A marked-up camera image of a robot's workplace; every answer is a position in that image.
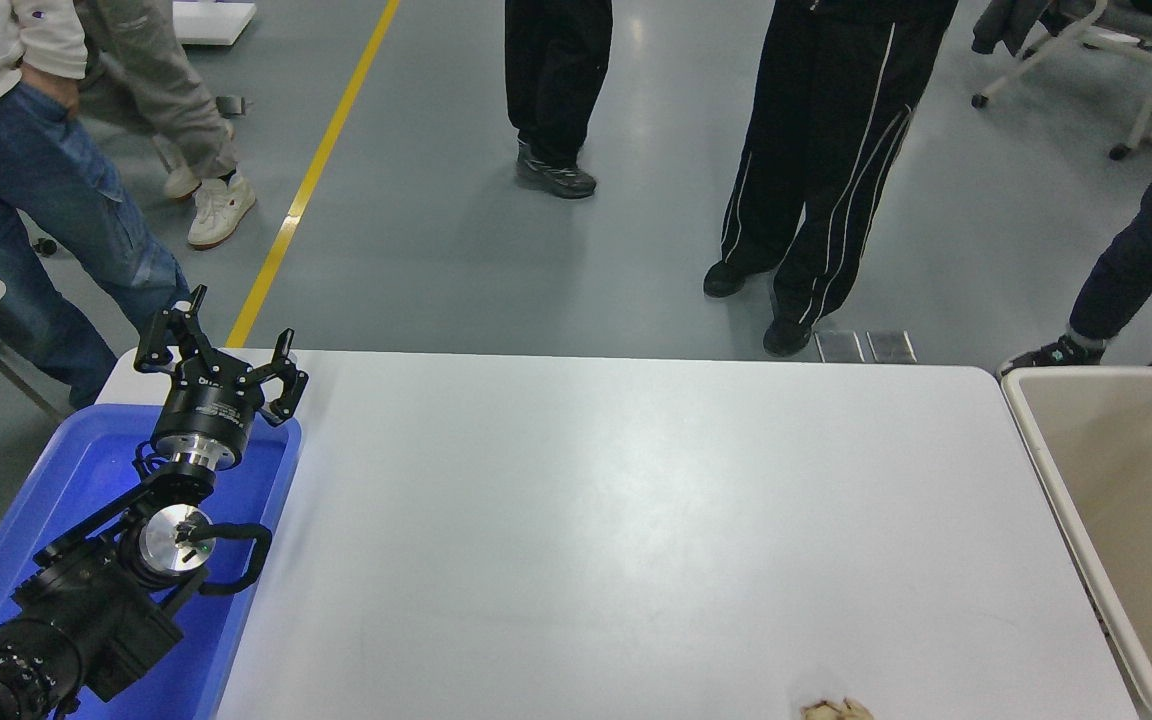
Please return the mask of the person's hand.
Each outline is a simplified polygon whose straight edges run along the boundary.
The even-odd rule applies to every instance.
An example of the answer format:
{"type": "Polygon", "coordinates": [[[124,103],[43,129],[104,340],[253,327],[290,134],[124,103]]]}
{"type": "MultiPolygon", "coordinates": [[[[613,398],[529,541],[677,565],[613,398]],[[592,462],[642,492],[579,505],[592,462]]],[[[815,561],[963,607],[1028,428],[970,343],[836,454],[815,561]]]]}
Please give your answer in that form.
{"type": "Polygon", "coordinates": [[[29,88],[35,88],[41,94],[58,103],[65,109],[67,118],[76,118],[81,105],[78,79],[56,76],[54,73],[26,63],[26,61],[20,65],[20,73],[29,88]]]}

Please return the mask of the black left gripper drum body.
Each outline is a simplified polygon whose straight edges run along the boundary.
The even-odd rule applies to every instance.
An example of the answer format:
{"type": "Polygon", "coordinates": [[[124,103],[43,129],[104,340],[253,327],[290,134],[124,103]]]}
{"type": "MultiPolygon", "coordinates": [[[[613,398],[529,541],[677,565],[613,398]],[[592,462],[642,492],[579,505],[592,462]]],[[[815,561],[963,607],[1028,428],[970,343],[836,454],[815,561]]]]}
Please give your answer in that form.
{"type": "Polygon", "coordinates": [[[175,439],[200,435],[225,448],[244,448],[253,419],[264,406],[262,388],[241,388],[234,376],[218,381],[200,370],[175,366],[172,387],[157,419],[151,442],[168,448],[175,439]]]}

